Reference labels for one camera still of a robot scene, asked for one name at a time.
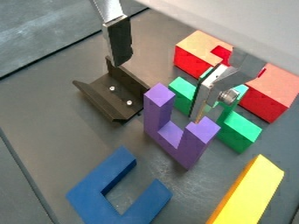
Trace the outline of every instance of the wooden block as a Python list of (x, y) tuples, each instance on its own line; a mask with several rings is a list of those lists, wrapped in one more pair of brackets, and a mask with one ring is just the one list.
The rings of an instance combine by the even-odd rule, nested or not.
[[(175, 93), (175, 102), (173, 106), (185, 114), (189, 114), (192, 97), (195, 93), (195, 86), (184, 80), (181, 77), (177, 77), (168, 87)], [(224, 109), (216, 121), (216, 124), (220, 126), (217, 133), (217, 139), (237, 153), (244, 152), (248, 146), (257, 140), (261, 129), (241, 115), (233, 112), (235, 107), (239, 104), (241, 97), (248, 91), (248, 87), (239, 85), (233, 87), (239, 91), (239, 96), (232, 105), (227, 105), (223, 102), (216, 102), (215, 106), (219, 104)], [(176, 130), (175, 134), (172, 133), (172, 139), (176, 139), (173, 136), (177, 136), (180, 131)]]
[(144, 94), (144, 132), (189, 170), (207, 150), (220, 126), (203, 117), (181, 130), (171, 121), (173, 92), (157, 83)]
[(195, 79), (219, 63), (228, 64), (232, 46), (201, 31), (192, 33), (175, 46), (173, 64)]
[(192, 98), (196, 87), (181, 77), (177, 77), (169, 84), (168, 88), (175, 93), (173, 106), (187, 116), (191, 111)]
[(299, 93), (299, 77), (267, 64), (259, 78), (247, 83), (248, 91), (239, 105), (272, 123), (289, 108)]
[(229, 112), (224, 121), (219, 119), (216, 124), (220, 126), (217, 139), (237, 153), (244, 152), (257, 140), (261, 129), (235, 111)]
[(109, 204), (105, 195), (136, 166), (136, 158), (124, 146), (100, 163), (69, 190), (66, 199), (84, 223), (145, 224), (164, 208), (172, 193), (156, 179), (123, 214)]
[(239, 174), (207, 224), (256, 224), (283, 176), (284, 171), (263, 155), (256, 156)]

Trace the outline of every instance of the purple u-shaped block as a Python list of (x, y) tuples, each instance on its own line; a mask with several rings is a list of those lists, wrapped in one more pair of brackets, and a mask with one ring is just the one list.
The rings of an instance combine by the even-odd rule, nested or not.
[(144, 132), (189, 170), (208, 148), (220, 126), (204, 116), (181, 130), (171, 121), (173, 92), (157, 83), (144, 94)]

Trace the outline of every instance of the orange block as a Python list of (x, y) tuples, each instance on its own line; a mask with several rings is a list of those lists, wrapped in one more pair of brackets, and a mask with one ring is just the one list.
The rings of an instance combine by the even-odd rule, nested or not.
[(245, 85), (248, 91), (239, 105), (272, 123), (289, 108), (299, 94), (299, 77), (267, 64), (260, 77)]
[(219, 63), (228, 66), (232, 46), (201, 31), (192, 33), (175, 46), (173, 64), (195, 79)]

